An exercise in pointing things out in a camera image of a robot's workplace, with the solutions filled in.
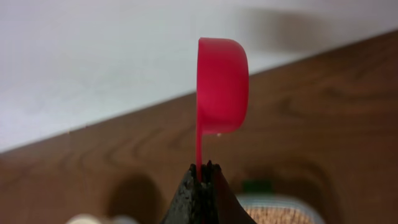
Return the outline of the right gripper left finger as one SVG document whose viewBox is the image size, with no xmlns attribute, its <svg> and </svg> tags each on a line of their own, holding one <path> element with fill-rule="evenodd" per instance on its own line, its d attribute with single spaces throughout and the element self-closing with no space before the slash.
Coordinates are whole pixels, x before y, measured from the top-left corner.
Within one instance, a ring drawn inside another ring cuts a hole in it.
<svg viewBox="0 0 398 224">
<path fill-rule="evenodd" d="M 167 213 L 160 224 L 200 224 L 201 203 L 197 167 L 191 164 L 184 173 Z"/>
</svg>

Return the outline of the soybeans in container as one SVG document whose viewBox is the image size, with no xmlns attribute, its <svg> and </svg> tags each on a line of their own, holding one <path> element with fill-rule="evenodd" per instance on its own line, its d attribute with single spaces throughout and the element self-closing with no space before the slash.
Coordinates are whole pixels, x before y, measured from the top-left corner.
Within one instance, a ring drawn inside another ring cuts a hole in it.
<svg viewBox="0 0 398 224">
<path fill-rule="evenodd" d="M 314 224 L 313 218 L 294 208 L 244 207 L 257 224 Z"/>
</svg>

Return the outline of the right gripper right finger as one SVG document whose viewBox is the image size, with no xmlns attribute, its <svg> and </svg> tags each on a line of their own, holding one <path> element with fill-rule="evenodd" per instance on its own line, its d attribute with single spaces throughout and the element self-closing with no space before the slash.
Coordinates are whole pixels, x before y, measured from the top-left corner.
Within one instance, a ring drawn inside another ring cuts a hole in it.
<svg viewBox="0 0 398 224">
<path fill-rule="evenodd" d="M 222 173 L 219 164 L 208 161 L 201 168 L 203 174 L 211 184 L 211 205 L 217 223 L 219 224 L 256 224 L 238 202 L 235 194 L 229 187 L 228 181 Z"/>
</svg>

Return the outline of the red plastic measuring scoop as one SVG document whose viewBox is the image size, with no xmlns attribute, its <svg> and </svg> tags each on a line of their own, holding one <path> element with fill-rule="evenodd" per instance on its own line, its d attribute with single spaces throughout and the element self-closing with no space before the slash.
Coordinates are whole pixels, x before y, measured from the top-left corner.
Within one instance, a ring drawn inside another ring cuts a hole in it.
<svg viewBox="0 0 398 224">
<path fill-rule="evenodd" d="M 231 39 L 200 38 L 195 147 L 198 180 L 201 180 L 203 135 L 237 130 L 246 117 L 248 94 L 249 69 L 243 47 Z"/>
</svg>

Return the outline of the clear plastic container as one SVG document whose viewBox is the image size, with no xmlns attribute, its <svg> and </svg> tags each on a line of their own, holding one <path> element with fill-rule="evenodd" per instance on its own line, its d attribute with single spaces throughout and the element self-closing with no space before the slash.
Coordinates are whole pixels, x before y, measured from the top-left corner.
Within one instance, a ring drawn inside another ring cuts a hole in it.
<svg viewBox="0 0 398 224">
<path fill-rule="evenodd" d="M 269 194 L 241 194 L 237 200 L 260 224 L 325 224 L 321 215 L 299 199 Z"/>
</svg>

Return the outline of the white round bowl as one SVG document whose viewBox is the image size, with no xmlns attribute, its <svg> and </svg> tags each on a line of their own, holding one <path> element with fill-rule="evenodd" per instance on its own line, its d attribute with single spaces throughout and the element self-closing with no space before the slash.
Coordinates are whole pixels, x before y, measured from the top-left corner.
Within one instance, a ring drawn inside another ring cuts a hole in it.
<svg viewBox="0 0 398 224">
<path fill-rule="evenodd" d="M 91 214 L 79 214 L 69 219 L 66 224 L 140 224 L 134 218 L 119 215 L 116 217 L 97 217 Z"/>
</svg>

